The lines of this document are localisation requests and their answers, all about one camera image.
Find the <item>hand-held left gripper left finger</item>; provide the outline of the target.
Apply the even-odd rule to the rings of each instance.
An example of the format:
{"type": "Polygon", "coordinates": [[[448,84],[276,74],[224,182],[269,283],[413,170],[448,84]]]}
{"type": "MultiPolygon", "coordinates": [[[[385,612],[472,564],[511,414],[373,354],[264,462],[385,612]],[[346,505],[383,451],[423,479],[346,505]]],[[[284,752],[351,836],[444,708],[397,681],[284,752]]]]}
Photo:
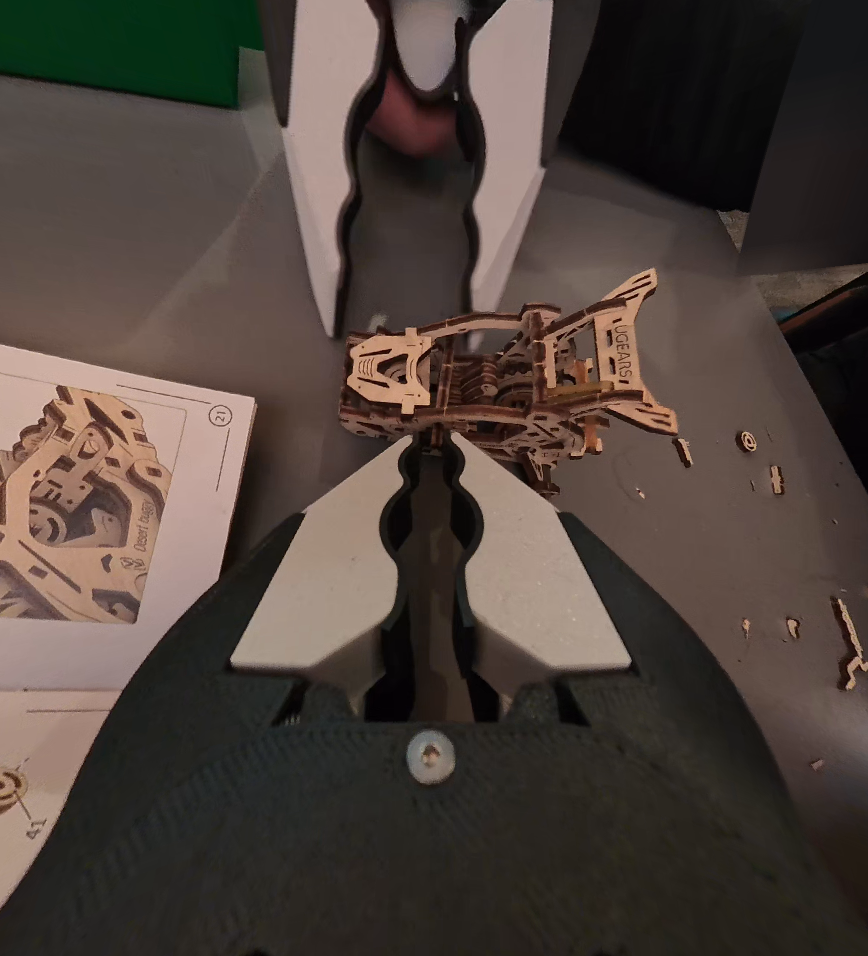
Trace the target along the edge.
{"type": "Polygon", "coordinates": [[[368,719],[405,719],[416,671],[402,548],[416,440],[404,437],[305,511],[229,662],[325,684],[368,719]]]}

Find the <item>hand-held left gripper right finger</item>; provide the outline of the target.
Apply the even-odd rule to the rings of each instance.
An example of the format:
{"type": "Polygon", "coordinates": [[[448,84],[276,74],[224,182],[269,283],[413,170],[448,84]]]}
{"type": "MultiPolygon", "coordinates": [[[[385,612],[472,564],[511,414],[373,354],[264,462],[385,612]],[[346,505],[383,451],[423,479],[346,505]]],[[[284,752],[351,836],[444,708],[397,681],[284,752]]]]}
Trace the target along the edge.
{"type": "Polygon", "coordinates": [[[455,572],[453,647],[475,711],[523,687],[623,673],[632,660],[557,508],[458,433],[444,439],[455,572]]]}

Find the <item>open instruction booklet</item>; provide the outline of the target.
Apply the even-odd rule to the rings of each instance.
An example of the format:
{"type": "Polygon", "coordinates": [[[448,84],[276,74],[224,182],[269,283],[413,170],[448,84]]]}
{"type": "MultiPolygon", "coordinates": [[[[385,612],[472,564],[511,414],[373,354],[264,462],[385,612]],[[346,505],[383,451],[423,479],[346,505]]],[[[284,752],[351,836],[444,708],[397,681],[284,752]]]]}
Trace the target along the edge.
{"type": "Polygon", "coordinates": [[[256,400],[0,344],[0,906],[218,579],[256,400]]]}

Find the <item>toothed wooden strip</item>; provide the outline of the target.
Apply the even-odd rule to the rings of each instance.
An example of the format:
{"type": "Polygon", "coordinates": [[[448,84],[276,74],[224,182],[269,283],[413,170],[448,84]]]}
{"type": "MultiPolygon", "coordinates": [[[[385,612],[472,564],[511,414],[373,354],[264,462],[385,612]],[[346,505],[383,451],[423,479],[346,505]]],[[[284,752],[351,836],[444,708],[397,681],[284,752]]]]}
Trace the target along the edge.
{"type": "Polygon", "coordinates": [[[848,649],[847,664],[858,662],[856,667],[865,668],[864,651],[861,646],[860,639],[858,638],[858,630],[853,621],[848,605],[842,598],[837,596],[831,596],[830,602],[834,617],[839,625],[843,639],[848,649]]]}

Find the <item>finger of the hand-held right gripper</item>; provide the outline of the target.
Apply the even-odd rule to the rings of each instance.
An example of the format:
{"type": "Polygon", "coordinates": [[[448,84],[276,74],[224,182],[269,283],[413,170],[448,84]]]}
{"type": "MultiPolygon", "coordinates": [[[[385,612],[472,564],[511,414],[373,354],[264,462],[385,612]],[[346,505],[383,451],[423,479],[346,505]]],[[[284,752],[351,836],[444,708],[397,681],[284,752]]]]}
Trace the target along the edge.
{"type": "Polygon", "coordinates": [[[284,154],[313,299],[340,336],[348,274],[345,216],[357,194],[357,109],[380,77],[382,24],[369,2],[295,5],[284,154]]]}
{"type": "Polygon", "coordinates": [[[458,136],[473,164],[467,312],[497,308],[545,176],[552,15],[551,1],[483,2],[456,28],[458,136]]]}

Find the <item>wooden mechanical model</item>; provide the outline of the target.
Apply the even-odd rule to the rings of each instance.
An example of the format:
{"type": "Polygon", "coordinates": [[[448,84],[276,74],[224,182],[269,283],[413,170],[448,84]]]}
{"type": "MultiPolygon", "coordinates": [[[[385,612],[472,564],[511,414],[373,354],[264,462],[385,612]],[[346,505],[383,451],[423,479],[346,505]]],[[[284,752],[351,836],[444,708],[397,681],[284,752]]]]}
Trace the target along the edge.
{"type": "Polygon", "coordinates": [[[611,417],[670,438],[675,412],[641,375],[634,323],[657,288],[655,269],[563,316],[547,303],[518,313],[472,313],[402,332],[348,335],[340,423],[361,437],[419,437],[441,454],[452,435],[519,466],[553,497],[562,462],[602,452],[611,417]]]}

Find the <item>person's right hand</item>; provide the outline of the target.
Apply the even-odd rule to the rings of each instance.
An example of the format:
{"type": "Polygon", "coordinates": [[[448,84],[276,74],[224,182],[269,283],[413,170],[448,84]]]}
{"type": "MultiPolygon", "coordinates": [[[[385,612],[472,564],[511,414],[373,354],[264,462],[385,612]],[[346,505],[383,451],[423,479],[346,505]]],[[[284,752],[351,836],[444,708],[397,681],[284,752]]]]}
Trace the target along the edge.
{"type": "Polygon", "coordinates": [[[455,102],[421,100],[391,70],[366,129],[397,153],[419,159],[456,146],[456,124],[455,102]]]}

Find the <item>green plastic bin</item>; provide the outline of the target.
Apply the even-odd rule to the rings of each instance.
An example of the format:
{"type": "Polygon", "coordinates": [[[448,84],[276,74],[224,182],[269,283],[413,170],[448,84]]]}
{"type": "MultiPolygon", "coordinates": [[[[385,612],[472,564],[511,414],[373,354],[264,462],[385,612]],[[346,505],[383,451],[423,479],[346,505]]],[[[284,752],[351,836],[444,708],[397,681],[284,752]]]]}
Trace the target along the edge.
{"type": "Polygon", "coordinates": [[[247,1],[0,1],[0,75],[233,108],[247,1]]]}

